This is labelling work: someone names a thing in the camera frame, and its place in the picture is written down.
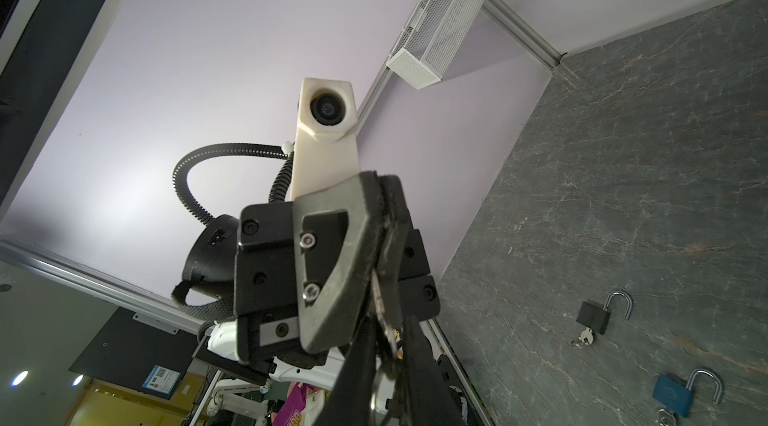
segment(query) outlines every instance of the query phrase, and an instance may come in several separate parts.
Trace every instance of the padlock body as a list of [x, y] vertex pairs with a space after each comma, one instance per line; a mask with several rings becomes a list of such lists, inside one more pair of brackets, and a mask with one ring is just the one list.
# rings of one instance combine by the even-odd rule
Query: padlock body
[[581, 309], [578, 310], [578, 316], [576, 316], [576, 322], [581, 325], [592, 328], [592, 331], [605, 334], [605, 328], [608, 326], [608, 318], [610, 313], [603, 311], [602, 308], [589, 303], [581, 303]]
[[687, 418], [690, 403], [694, 401], [694, 392], [667, 375], [659, 374], [654, 388], [654, 399], [667, 409], [678, 413], [681, 418]]

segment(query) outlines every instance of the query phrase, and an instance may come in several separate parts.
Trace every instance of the padlock shackle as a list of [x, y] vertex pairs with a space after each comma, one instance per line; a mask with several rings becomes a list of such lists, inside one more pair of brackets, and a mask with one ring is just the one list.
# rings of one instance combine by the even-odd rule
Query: padlock shackle
[[696, 376], [699, 374], [705, 374], [715, 381], [715, 396], [712, 398], [712, 402], [719, 404], [720, 401], [723, 400], [723, 380], [720, 379], [720, 376], [717, 373], [709, 368], [696, 368], [692, 371], [690, 376], [688, 376], [688, 383], [686, 383], [685, 388], [693, 391], [694, 383], [696, 383]]
[[624, 313], [624, 319], [629, 319], [629, 316], [632, 314], [632, 308], [634, 307], [634, 301], [632, 301], [632, 297], [629, 296], [629, 293], [622, 289], [617, 289], [616, 291], [611, 291], [608, 295], [608, 298], [605, 300], [605, 306], [603, 306], [603, 311], [608, 311], [608, 306], [610, 306], [610, 300], [614, 297], [625, 297], [627, 299], [627, 311]]

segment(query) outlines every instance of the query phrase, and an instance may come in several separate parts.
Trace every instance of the blue and white sticker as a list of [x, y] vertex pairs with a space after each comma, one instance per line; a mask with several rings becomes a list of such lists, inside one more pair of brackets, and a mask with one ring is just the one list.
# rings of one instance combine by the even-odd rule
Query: blue and white sticker
[[144, 381], [144, 384], [141, 386], [146, 389], [151, 389], [152, 391], [169, 394], [173, 391], [179, 376], [181, 376], [180, 373], [156, 364], [154, 368], [152, 368], [152, 372], [149, 373], [147, 380]]

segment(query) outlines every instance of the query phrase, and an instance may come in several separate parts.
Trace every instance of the white wire basket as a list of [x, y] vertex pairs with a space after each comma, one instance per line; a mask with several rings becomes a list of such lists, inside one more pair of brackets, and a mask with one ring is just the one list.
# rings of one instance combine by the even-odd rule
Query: white wire basket
[[416, 89], [442, 80], [483, 0], [418, 0], [386, 65]]

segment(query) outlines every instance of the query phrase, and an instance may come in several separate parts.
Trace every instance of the gray marble surface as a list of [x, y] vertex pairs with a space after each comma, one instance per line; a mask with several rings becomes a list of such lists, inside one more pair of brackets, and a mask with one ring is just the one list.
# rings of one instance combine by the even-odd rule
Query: gray marble surface
[[[678, 424], [768, 424], [768, 0], [567, 58], [439, 287], [499, 426], [656, 424], [659, 373], [703, 365]], [[574, 348], [581, 302], [608, 331]]]

